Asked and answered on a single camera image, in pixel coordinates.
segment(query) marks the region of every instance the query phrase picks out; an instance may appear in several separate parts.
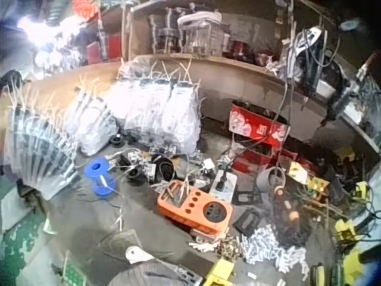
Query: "wire spool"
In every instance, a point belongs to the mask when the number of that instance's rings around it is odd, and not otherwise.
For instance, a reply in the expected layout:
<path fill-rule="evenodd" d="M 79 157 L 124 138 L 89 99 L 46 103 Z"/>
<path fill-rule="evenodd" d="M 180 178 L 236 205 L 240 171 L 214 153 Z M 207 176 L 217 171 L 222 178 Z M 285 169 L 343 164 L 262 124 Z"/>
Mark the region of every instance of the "wire spool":
<path fill-rule="evenodd" d="M 96 158 L 85 167 L 85 176 L 90 179 L 91 187 L 96 195 L 108 195 L 116 188 L 116 181 L 108 173 L 110 164 L 104 158 Z"/>

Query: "shelf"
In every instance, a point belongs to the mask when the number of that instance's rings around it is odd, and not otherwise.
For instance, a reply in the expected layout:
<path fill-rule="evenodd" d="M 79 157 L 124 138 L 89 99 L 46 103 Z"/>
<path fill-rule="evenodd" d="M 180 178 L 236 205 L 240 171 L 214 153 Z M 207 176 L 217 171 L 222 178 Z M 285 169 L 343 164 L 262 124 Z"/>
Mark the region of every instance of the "shelf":
<path fill-rule="evenodd" d="M 213 4 L 213 0 L 156 0 L 148 1 L 133 7 L 134 18 L 153 14 L 157 10 L 174 7 L 188 7 L 190 3 L 195 4 Z"/>
<path fill-rule="evenodd" d="M 283 86 L 284 81 L 268 73 L 265 68 L 255 66 L 253 64 L 243 63 L 237 60 L 231 60 L 229 58 L 223 57 L 200 57 L 199 55 L 192 54 L 155 54 L 155 55 L 139 55 L 137 58 L 153 59 L 153 60 L 190 60 L 192 61 L 206 61 L 211 64 L 219 64 L 221 66 L 230 67 L 233 69 L 241 69 L 246 72 L 252 73 L 256 76 L 262 77 L 269 82 L 275 83 L 277 85 Z M 295 93 L 301 97 L 304 97 L 303 90 L 299 87 L 295 88 Z M 314 101 L 318 105 L 327 108 L 327 99 L 322 95 L 315 94 L 310 100 Z M 380 149 L 374 143 L 374 141 L 347 115 L 343 114 L 339 117 L 347 126 L 349 126 L 376 154 L 379 155 Z"/>
<path fill-rule="evenodd" d="M 155 54 L 155 55 L 138 55 L 137 58 L 151 58 L 156 60 L 195 60 L 195 61 L 207 61 L 212 64 L 219 64 L 222 66 L 231 67 L 234 69 L 241 69 L 246 72 L 255 74 L 256 76 L 262 77 L 269 82 L 275 83 L 277 85 L 283 86 L 285 83 L 283 80 L 279 79 L 276 76 L 270 74 L 264 67 L 256 66 L 254 64 L 244 63 L 242 61 L 232 60 L 224 57 L 214 57 L 214 56 L 200 56 L 193 54 Z M 304 93 L 301 88 L 296 87 L 295 93 L 304 97 Z M 319 94 L 315 94 L 315 97 L 312 98 L 313 101 L 318 103 L 320 106 L 326 107 L 327 99 Z"/>

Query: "black plastic part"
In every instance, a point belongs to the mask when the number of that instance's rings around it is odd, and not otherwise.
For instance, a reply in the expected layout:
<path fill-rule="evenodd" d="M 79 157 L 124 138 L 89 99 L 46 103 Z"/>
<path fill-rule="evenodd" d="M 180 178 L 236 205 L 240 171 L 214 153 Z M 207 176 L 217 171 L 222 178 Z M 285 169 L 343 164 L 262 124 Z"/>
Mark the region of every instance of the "black plastic part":
<path fill-rule="evenodd" d="M 204 216 L 210 222 L 219 223 L 226 218 L 227 212 L 222 204 L 212 201 L 205 205 Z"/>
<path fill-rule="evenodd" d="M 123 137 L 122 137 L 120 134 L 116 134 L 116 135 L 113 135 L 113 136 L 110 138 L 110 144 L 111 144 L 114 148 L 121 148 L 121 147 L 123 147 L 126 143 L 125 143 Z"/>
<path fill-rule="evenodd" d="M 358 261 L 362 264 L 381 260 L 381 244 L 378 244 L 358 255 Z"/>
<path fill-rule="evenodd" d="M 254 209 L 247 209 L 233 223 L 233 227 L 246 237 L 251 237 L 261 220 L 260 214 Z"/>
<path fill-rule="evenodd" d="M 22 179 L 19 179 L 16 181 L 17 186 L 17 193 L 20 196 L 20 198 L 26 198 L 28 195 L 33 193 L 35 191 L 34 188 L 31 186 L 24 185 L 24 182 Z"/>
<path fill-rule="evenodd" d="M 242 196 L 245 196 L 246 200 L 240 200 Z M 232 204 L 235 206 L 253 206 L 254 204 L 263 203 L 261 193 L 254 191 L 235 191 L 233 194 Z"/>
<path fill-rule="evenodd" d="M 126 177 L 128 183 L 133 186 L 141 186 L 146 182 L 142 166 L 136 166 L 136 168 L 127 173 Z"/>
<path fill-rule="evenodd" d="M 125 171 L 127 170 L 128 166 L 131 166 L 131 162 L 125 154 L 121 154 L 119 157 L 118 165 L 123 166 L 120 168 L 120 170 Z"/>
<path fill-rule="evenodd" d="M 219 192 L 222 192 L 222 190 L 224 190 L 224 186 L 225 186 L 226 181 L 227 181 L 227 178 L 226 178 L 226 170 L 225 170 L 223 175 L 220 178 L 220 181 L 216 185 L 216 190 Z"/>
<path fill-rule="evenodd" d="M 362 222 L 354 227 L 354 231 L 358 234 L 363 228 L 365 228 L 376 216 L 374 213 L 370 213 Z"/>

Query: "orange casing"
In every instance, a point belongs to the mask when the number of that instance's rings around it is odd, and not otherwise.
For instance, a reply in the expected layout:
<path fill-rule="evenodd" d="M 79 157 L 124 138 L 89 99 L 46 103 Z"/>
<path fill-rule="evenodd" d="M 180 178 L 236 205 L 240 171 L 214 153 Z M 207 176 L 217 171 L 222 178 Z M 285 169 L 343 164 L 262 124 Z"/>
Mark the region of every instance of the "orange casing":
<path fill-rule="evenodd" d="M 173 180 L 171 182 L 171 185 L 172 184 L 182 185 L 183 182 Z M 167 191 L 164 190 L 157 200 L 158 210 L 162 215 L 168 216 L 177 222 L 195 228 L 205 234 L 220 234 L 221 232 L 225 232 L 229 226 L 230 218 L 233 214 L 231 204 L 219 200 L 206 192 L 200 191 L 194 186 L 189 186 L 189 195 L 180 207 L 176 207 L 166 202 L 166 198 L 164 198 L 166 192 Z M 213 201 L 222 204 L 226 209 L 226 217 L 219 223 L 210 222 L 204 216 L 205 205 Z"/>

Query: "black connector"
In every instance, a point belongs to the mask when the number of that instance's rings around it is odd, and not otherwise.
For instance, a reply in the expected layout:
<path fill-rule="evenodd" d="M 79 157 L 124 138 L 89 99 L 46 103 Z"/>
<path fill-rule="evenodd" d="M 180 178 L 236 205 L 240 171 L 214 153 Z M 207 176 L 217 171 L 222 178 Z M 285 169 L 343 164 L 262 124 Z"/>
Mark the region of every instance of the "black connector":
<path fill-rule="evenodd" d="M 216 190 L 218 190 L 219 192 L 222 192 L 226 181 L 227 181 L 226 170 L 224 170 L 224 173 L 222 174 L 220 181 L 216 185 Z"/>

